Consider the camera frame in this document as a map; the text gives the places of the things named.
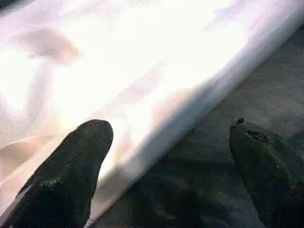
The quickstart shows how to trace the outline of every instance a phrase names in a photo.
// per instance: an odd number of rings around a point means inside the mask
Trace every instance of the gray carpet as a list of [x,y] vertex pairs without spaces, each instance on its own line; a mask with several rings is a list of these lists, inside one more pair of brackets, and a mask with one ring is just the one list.
[[149,208],[158,207],[168,220],[175,216],[174,209],[164,209],[160,203],[176,196],[163,189],[162,182],[169,179],[174,186],[195,189],[203,205],[203,227],[263,227],[229,152],[229,128],[239,117],[280,134],[304,152],[303,28],[203,118],[94,227],[174,226],[174,222],[154,219]]

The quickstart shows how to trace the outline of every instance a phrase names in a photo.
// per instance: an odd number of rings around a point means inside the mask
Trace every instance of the dark floor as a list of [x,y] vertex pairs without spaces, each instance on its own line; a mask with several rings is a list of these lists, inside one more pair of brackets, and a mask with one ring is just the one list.
[[[304,29],[203,118],[95,227],[173,227],[181,189],[195,189],[203,227],[263,227],[229,152],[229,128],[239,117],[304,152]],[[168,208],[168,202],[175,206]]]

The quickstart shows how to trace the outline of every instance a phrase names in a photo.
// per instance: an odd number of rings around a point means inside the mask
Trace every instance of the shiny white material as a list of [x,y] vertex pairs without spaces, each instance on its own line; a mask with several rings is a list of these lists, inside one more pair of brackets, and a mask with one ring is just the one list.
[[303,10],[302,0],[36,0],[0,14],[0,214],[71,129],[100,118],[114,142],[96,219]]

